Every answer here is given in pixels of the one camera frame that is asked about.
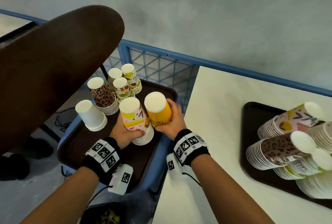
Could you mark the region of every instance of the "brown tray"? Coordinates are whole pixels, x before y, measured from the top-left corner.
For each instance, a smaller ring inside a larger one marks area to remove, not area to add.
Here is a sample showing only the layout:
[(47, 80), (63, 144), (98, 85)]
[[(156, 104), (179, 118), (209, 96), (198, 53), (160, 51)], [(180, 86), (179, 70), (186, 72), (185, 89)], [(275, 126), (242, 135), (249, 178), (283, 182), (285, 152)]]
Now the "brown tray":
[(259, 141), (258, 128), (266, 121), (283, 112), (285, 110), (256, 102), (249, 102), (244, 105), (241, 126), (241, 167), (254, 180), (332, 209), (332, 200), (310, 198), (302, 193), (294, 180), (284, 180), (275, 174), (272, 169), (258, 170), (248, 162), (246, 150), (249, 146)]
[[(166, 98), (170, 98), (174, 101), (178, 98), (176, 91), (171, 88), (144, 80), (141, 81), (143, 89), (136, 95), (136, 97), (141, 102), (144, 110), (144, 99), (147, 94), (153, 91), (159, 91), (163, 93)], [(107, 125), (100, 131), (89, 131), (85, 127), (83, 121), (81, 121), (59, 147), (57, 156), (60, 162), (77, 170), (85, 158), (85, 153), (91, 148), (91, 146), (97, 140), (110, 135), (110, 132), (118, 119), (118, 114), (119, 112), (107, 116)], [(131, 192), (141, 181), (143, 181), (144, 172), (147, 170), (147, 167), (153, 158), (153, 154), (161, 136), (162, 134), (160, 132), (155, 131), (153, 139), (148, 144), (138, 146), (130, 143), (122, 150), (122, 162), (133, 167), (133, 175), (129, 182), (127, 193)], [(100, 182), (108, 185), (110, 183), (110, 178), (101, 178)]]

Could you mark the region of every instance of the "black shoe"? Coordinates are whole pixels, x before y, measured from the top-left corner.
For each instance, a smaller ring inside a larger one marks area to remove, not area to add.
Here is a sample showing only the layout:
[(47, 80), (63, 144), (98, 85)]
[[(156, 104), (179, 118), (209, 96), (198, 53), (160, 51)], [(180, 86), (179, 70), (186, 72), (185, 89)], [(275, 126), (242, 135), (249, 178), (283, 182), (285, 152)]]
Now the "black shoe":
[(43, 159), (53, 154), (53, 148), (44, 139), (30, 137), (23, 145), (11, 152), (22, 154), (26, 158)]
[(23, 180), (30, 172), (28, 161), (20, 154), (12, 154), (9, 158), (0, 156), (0, 180)]

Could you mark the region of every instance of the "hand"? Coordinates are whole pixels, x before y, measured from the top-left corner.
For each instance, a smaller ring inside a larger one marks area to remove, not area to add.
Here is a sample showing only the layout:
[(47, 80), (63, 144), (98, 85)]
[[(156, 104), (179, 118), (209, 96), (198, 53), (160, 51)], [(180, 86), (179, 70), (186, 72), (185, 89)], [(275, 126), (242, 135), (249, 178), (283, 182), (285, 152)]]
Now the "hand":
[(112, 129), (110, 133), (110, 137), (114, 138), (120, 149), (125, 148), (127, 145), (130, 144), (135, 138), (143, 137), (145, 134), (142, 130), (137, 131), (130, 131), (125, 128), (123, 125), (121, 113), (119, 113), (118, 121)]
[(170, 139), (174, 140), (179, 131), (187, 129), (187, 126), (181, 111), (181, 105), (175, 103), (169, 98), (167, 98), (167, 101), (172, 109), (172, 121), (166, 125), (155, 126), (155, 129), (157, 131), (161, 131)]

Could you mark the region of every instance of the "white table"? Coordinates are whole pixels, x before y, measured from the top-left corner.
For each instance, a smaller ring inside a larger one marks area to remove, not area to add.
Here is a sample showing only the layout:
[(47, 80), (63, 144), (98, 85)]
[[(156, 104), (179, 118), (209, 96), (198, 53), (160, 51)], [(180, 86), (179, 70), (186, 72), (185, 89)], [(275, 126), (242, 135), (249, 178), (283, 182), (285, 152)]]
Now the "white table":
[[(277, 224), (330, 224), (332, 210), (259, 183), (241, 169), (241, 111), (250, 101), (281, 109), (312, 101), (332, 119), (332, 98), (200, 67), (185, 115), (187, 127), (208, 143), (211, 156)], [(187, 172), (193, 175), (189, 167)], [(217, 223), (202, 189), (192, 179), (166, 176), (153, 224), (166, 223)]]
[(0, 37), (18, 29), (31, 21), (17, 18), (14, 16), (9, 16), (5, 14), (0, 14)]

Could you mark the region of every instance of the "concrete wall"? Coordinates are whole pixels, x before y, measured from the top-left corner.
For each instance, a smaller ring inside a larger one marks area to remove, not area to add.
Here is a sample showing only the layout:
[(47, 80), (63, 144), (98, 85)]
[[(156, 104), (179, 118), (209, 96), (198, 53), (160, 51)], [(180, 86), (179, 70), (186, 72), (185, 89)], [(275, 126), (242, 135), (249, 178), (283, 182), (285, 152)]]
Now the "concrete wall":
[(0, 0), (41, 19), (116, 9), (124, 39), (332, 89), (331, 0)]

